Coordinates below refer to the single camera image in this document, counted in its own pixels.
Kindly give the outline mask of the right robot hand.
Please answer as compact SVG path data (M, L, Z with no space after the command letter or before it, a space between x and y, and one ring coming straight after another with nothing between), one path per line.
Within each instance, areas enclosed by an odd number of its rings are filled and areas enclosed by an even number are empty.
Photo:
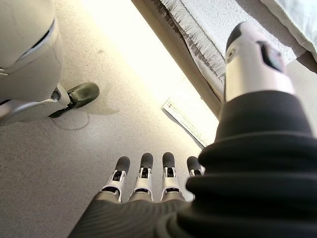
M118 203L101 190L72 238L314 238L317 140L282 56L242 22L226 45L224 102L213 144L188 160L186 188Z

